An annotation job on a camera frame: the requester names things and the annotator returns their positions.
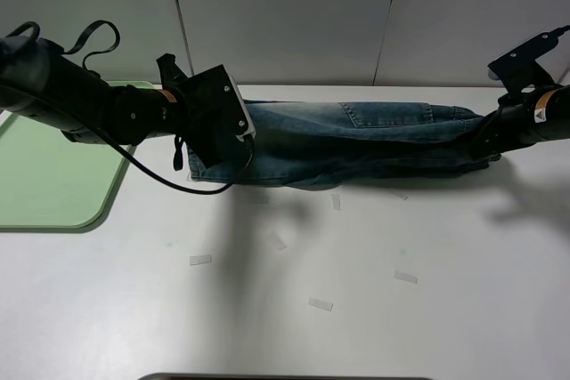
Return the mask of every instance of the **orange tape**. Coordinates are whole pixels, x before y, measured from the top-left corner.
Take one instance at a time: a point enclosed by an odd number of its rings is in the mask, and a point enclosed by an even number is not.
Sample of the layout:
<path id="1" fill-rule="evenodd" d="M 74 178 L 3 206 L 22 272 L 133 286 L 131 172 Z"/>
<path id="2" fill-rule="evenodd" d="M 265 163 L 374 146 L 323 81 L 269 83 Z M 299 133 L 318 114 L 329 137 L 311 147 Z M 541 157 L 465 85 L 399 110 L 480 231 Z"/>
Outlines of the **orange tape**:
<path id="1" fill-rule="evenodd" d="M 178 102 L 176 100 L 176 97 L 174 97 L 174 95 L 171 94 L 169 91 L 165 89 L 159 89 L 159 92 L 162 93 L 165 97 L 167 97 L 168 102 Z"/>
<path id="2" fill-rule="evenodd" d="M 555 91 L 550 91 L 549 93 L 545 93 L 542 95 L 542 97 L 536 102 L 536 105 L 534 106 L 535 110 L 540 110 L 540 109 L 546 109 L 546 105 L 549 103 L 549 99 L 552 96 L 553 93 L 555 93 L 557 90 Z"/>

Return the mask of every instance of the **black cable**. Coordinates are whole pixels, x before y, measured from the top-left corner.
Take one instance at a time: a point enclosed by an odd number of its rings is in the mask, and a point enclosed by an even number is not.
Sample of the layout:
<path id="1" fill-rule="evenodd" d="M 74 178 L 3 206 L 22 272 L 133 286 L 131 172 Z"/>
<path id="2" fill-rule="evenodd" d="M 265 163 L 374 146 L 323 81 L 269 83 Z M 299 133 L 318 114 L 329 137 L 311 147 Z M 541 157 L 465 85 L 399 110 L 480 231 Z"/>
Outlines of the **black cable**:
<path id="1" fill-rule="evenodd" d="M 21 46 L 19 46 L 13 53 L 10 53 L 7 56 L 7 58 L 5 58 L 6 61 L 14 59 L 18 55 L 21 55 L 22 53 L 26 52 L 30 48 L 30 46 L 32 46 L 37 41 L 37 38 L 39 37 L 39 26 L 34 21 L 24 22 L 21 26 L 16 28 L 12 33 L 6 36 L 6 37 L 19 36 L 29 28 L 32 29 L 32 33 L 28 36 L 26 42 L 24 42 Z"/>
<path id="2" fill-rule="evenodd" d="M 100 26 L 103 26 L 105 24 L 107 24 L 111 28 L 111 30 L 113 30 L 113 33 L 115 33 L 115 43 L 111 47 L 109 47 L 108 49 L 105 49 L 104 51 L 93 51 L 92 53 L 88 53 L 83 58 L 83 61 L 81 62 L 81 66 L 85 70 L 88 70 L 88 68 L 86 66 L 86 60 L 89 57 L 91 57 L 92 55 L 99 55 L 100 53 L 110 53 L 112 51 L 115 51 L 115 49 L 117 49 L 118 44 L 120 44 L 120 42 L 121 42 L 121 35 L 118 32 L 117 26 L 115 26 L 115 24 L 113 24 L 110 21 L 97 20 L 97 21 L 94 21 L 91 24 L 89 24 L 87 26 L 87 28 L 85 30 L 83 30 L 83 32 L 77 38 L 77 41 L 73 45 L 73 47 L 71 49 L 67 50 L 66 52 L 64 52 L 63 55 L 71 55 L 73 53 L 78 53 L 81 50 L 81 48 L 83 48 L 85 46 L 85 44 L 87 43 L 87 40 L 89 40 L 89 37 L 91 37 L 91 35 L 94 33 L 94 31 L 96 29 L 98 29 Z"/>
<path id="3" fill-rule="evenodd" d="M 233 182 L 229 182 L 229 183 L 225 184 L 224 186 L 220 187 L 219 189 L 215 189 L 215 190 L 195 190 L 195 189 L 189 189 L 187 187 L 180 186 L 178 184 L 170 182 L 166 178 L 163 178 L 160 175 L 151 171 L 149 168 L 147 168 L 145 165 L 143 165 L 141 162 L 139 162 L 128 151 L 124 150 L 121 146 L 116 144 L 113 141 L 113 139 L 111 139 L 109 136 L 107 136 L 105 134 L 105 132 L 101 131 L 96 126 L 88 123 L 88 121 L 85 121 L 83 118 L 76 115 L 73 111 L 68 110 L 66 108 L 63 108 L 62 106 L 58 106 L 58 105 L 56 105 L 56 103 L 52 102 L 51 100 L 47 100 L 46 98 L 42 97 L 41 95 L 37 95 L 37 94 L 33 94 L 33 93 L 30 93 L 29 95 L 40 100 L 41 102 L 44 102 L 45 104 L 52 107 L 53 109 L 56 109 L 60 113 L 66 115 L 68 117 L 71 117 L 73 120 L 76 120 L 78 123 L 83 125 L 89 131 L 91 131 L 92 133 L 97 135 L 99 138 L 101 138 L 103 141 L 105 141 L 107 144 L 109 144 L 109 146 L 111 146 L 123 158 L 128 160 L 131 164 L 136 166 L 143 173 L 147 174 L 150 178 L 153 178 L 157 182 L 160 182 L 160 183 L 164 184 L 165 186 L 168 186 L 171 189 L 183 191 L 184 193 L 191 193 L 192 195 L 217 195 L 219 193 L 222 193 L 223 191 L 228 190 L 231 186 L 233 186 L 233 184 L 235 184 L 235 181 L 233 181 Z M 246 163 L 246 165 L 243 166 L 243 168 L 241 168 L 241 170 L 236 174 L 236 179 L 249 166 L 249 164 L 251 163 L 251 159 L 253 158 L 253 138 L 250 135 L 246 135 L 244 137 L 244 142 L 245 142 L 245 144 L 247 144 L 247 146 L 249 148 L 249 159 L 248 159 L 248 162 Z"/>

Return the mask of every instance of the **wall seam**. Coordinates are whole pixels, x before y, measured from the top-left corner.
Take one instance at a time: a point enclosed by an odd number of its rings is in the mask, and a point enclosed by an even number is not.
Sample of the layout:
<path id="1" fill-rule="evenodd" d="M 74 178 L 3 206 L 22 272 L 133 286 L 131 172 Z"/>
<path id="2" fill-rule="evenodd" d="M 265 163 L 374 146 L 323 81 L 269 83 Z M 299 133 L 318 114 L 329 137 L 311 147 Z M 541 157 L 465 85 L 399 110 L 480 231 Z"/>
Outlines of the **wall seam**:
<path id="1" fill-rule="evenodd" d="M 178 24 L 182 31 L 182 38 L 184 41 L 184 49 L 186 50 L 186 57 L 188 57 L 188 65 L 190 66 L 190 75 L 194 76 L 194 66 L 192 65 L 192 58 L 190 56 L 190 46 L 188 45 L 188 37 L 186 36 L 186 28 L 184 27 L 184 20 L 182 17 L 182 10 L 180 9 L 180 1 L 175 0 L 176 11 L 178 12 Z"/>
<path id="2" fill-rule="evenodd" d="M 565 70 L 562 72 L 562 75 L 560 75 L 557 84 L 562 85 L 562 82 L 564 82 L 567 77 L 570 78 L 570 66 L 566 67 Z"/>
<path id="3" fill-rule="evenodd" d="M 376 76 L 378 74 L 379 66 L 380 66 L 380 58 L 382 56 L 382 48 L 384 47 L 384 40 L 386 38 L 386 33 L 388 31 L 388 22 L 390 21 L 390 13 L 392 11 L 392 3 L 394 0 L 390 0 L 390 5 L 388 6 L 388 15 L 386 17 L 386 23 L 384 26 L 384 33 L 382 35 L 382 39 L 380 40 L 380 51 L 378 53 L 378 60 L 376 61 L 376 69 L 374 70 L 374 77 L 372 78 L 372 86 L 376 83 Z"/>

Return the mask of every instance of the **jeans pocket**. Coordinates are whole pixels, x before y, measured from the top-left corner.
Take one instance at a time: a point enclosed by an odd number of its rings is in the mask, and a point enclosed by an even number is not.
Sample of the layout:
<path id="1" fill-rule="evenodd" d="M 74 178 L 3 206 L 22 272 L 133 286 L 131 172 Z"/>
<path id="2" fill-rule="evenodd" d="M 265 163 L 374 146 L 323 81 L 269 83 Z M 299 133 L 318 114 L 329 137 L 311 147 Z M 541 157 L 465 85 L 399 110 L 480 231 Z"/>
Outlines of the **jeans pocket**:
<path id="1" fill-rule="evenodd" d="M 434 123 L 425 102 L 341 102 L 356 128 L 426 125 Z"/>

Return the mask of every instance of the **jeans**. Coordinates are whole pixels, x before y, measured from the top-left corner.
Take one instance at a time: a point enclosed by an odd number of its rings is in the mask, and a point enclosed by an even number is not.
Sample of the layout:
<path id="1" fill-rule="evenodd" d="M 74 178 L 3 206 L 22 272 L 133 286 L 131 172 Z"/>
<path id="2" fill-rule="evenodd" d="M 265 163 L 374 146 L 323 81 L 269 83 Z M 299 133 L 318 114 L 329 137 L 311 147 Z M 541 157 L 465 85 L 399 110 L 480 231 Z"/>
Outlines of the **jeans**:
<path id="1" fill-rule="evenodd" d="M 461 107 L 421 102 L 247 101 L 255 155 L 237 182 L 330 185 L 354 179 L 448 177 L 487 168 L 473 159 L 469 135 L 482 117 Z M 205 168 L 189 151 L 191 177 L 231 182 L 227 164 Z"/>

